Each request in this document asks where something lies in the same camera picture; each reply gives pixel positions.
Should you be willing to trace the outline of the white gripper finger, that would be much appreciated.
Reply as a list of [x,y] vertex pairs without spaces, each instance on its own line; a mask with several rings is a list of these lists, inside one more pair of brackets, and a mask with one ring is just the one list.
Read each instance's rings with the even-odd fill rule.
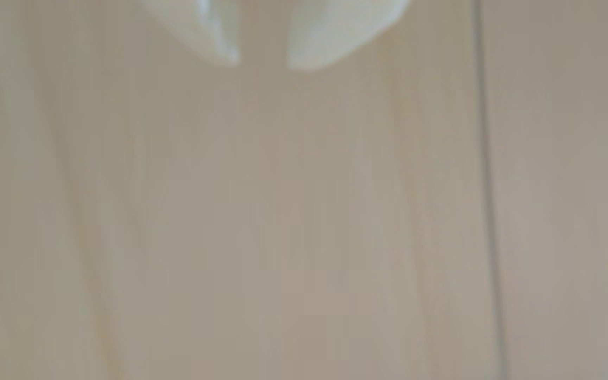
[[401,20],[411,1],[296,1],[286,63],[311,72],[333,65]]
[[141,1],[174,38],[212,65],[238,66],[238,1]]

